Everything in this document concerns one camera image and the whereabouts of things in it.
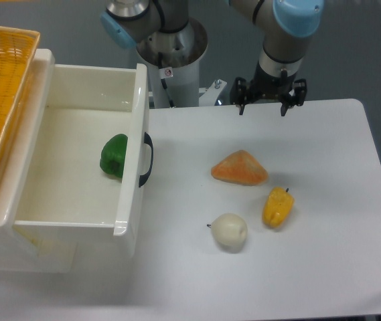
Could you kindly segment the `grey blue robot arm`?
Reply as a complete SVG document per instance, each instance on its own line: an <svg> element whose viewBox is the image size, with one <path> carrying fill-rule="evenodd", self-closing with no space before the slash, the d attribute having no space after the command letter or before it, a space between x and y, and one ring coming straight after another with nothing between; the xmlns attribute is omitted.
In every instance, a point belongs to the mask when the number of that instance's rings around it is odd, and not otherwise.
<svg viewBox="0 0 381 321"><path fill-rule="evenodd" d="M317 31L322 1L229 1L228 6L264 31L251 80L236 78L230 102L240 110L259 100L281 103L281 114L301 106L307 83L297 79ZM120 47L134 48L149 69L156 108L197 106L199 63L208 48L203 25L187 1L109 1L100 21Z"/></svg>

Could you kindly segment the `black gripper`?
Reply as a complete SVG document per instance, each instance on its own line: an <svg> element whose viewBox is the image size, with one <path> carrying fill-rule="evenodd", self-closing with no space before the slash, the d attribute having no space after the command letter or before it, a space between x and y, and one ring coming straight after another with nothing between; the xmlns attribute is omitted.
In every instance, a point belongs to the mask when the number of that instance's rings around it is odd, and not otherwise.
<svg viewBox="0 0 381 321"><path fill-rule="evenodd" d="M294 75L287 71L280 72L280 76L272 76L266 73L258 64L249 87L244 78L234 79L229 93L230 104L238 108L238 114L242 116L248 104L248 89L251 100L277 100L281 103L281 116L285 116L288 110L295 106L302 106L307 95L307 80L305 78L294 81Z"/></svg>

